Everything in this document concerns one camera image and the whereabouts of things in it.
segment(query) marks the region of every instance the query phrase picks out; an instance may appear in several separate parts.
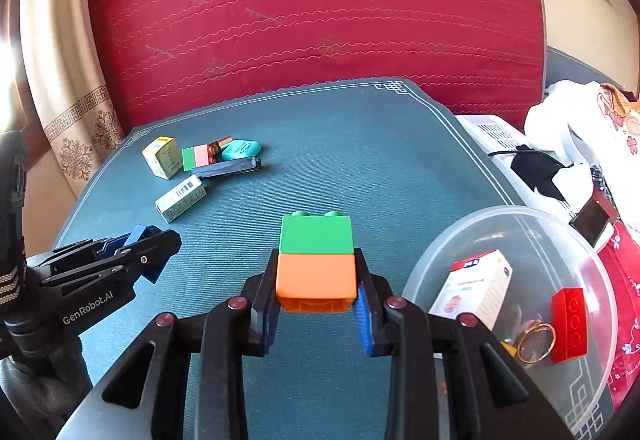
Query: blue tablecloth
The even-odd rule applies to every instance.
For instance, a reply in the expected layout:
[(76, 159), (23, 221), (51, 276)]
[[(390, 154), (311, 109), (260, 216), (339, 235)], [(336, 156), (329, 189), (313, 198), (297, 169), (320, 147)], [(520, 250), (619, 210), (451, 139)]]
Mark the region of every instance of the blue tablecloth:
[[(262, 144), (262, 170), (209, 187), (166, 224), (154, 202), (187, 173), (153, 176), (142, 149), (158, 136), (190, 147), (228, 134)], [(451, 223), (512, 203), (522, 202), (445, 107), (409, 81), (366, 79), (245, 97), (135, 129), (87, 185), (58, 244), (120, 235), (136, 223), (182, 236), (158, 283), (140, 280), (133, 302), (82, 336), (95, 381), (159, 312), (198, 314), (238, 293), (278, 245), (283, 214), (350, 215), (370, 270), (401, 293)], [(281, 314), (270, 354), (246, 359), (244, 374), (252, 440), (384, 435), (388, 359), (363, 356), (351, 314)]]

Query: curtain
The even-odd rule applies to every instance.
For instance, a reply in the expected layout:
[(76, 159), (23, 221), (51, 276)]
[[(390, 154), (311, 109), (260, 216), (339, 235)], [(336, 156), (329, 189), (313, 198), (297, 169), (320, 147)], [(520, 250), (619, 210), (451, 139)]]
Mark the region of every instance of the curtain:
[(20, 35), (34, 105), (77, 196), (124, 138), (98, 62), (87, 0), (20, 0)]

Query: smartphone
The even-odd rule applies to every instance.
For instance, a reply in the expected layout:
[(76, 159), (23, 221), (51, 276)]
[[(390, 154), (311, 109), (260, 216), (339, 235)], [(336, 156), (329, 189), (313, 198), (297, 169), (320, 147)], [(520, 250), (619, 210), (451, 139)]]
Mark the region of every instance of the smartphone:
[(609, 214), (600, 204), (590, 198), (569, 225), (580, 232), (591, 246), (595, 246), (609, 222)]

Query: blue case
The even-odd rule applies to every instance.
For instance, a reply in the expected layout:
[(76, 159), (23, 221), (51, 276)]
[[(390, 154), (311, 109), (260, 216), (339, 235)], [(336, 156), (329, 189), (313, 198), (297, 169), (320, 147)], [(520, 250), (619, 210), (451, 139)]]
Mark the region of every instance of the blue case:
[(255, 156), (260, 152), (260, 144), (252, 140), (232, 140), (222, 152), (223, 160), (237, 160)]

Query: red cushion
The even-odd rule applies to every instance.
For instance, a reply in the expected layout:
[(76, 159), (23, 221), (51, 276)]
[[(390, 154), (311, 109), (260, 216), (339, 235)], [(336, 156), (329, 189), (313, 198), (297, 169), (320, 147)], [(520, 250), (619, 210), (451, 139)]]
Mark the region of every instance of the red cushion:
[(408, 77), (521, 127), (540, 101), (540, 0), (89, 0), (123, 126), (280, 87)]

